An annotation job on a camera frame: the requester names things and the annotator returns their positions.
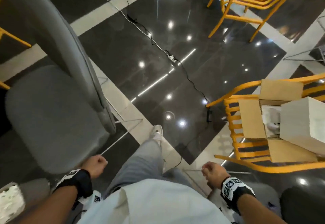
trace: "gray chair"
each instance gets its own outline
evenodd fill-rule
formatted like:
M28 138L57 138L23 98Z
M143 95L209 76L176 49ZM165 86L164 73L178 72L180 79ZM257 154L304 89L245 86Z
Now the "gray chair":
M6 95L6 113L39 166L64 173L116 132L114 117L78 37L51 1L9 1L56 65L19 79Z

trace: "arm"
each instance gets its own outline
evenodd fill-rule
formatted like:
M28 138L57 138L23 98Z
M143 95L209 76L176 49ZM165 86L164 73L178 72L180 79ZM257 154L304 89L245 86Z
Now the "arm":
M103 172L107 161L100 155L90 157L81 167L89 172L90 178L97 178ZM57 189L45 202L23 218L19 224L62 224L77 198L75 186L63 186Z
M226 169L219 164L207 162L202 167L202 173L215 188L221 189L222 182L230 177ZM247 224L286 224L280 217L262 205L254 196L244 194L238 198L238 210Z

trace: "forearm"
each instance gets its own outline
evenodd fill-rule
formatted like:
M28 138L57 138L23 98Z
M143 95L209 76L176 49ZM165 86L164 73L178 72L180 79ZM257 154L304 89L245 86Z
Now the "forearm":
M246 224L286 224L252 195L242 195L237 201L237 207Z
M75 186L57 189L35 211L24 218L20 224L61 224L68 217L77 198Z

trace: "wristband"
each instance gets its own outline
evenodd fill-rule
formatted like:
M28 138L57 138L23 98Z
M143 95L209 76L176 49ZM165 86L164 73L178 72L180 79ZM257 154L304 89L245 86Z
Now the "wristband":
M77 169L72 170L70 173L65 175L57 184L54 191L63 186L75 186L77 189L77 198L73 208L78 204L78 200L83 197L87 198L93 194L93 187L91 184L90 174L87 170Z
M237 201L244 194L250 194L255 197L253 189L235 177L228 177L221 184L221 197L239 215L241 214L237 207Z

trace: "open cardboard box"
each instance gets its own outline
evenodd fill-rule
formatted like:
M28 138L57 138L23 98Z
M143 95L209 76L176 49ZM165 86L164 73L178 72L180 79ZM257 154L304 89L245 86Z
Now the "open cardboard box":
M251 141L267 140L271 162L317 161L317 156L313 152L280 138L267 137L265 125L263 124L262 106L281 106L284 103L301 99L302 92L303 83L300 82L262 80L258 100L238 100L244 137Z

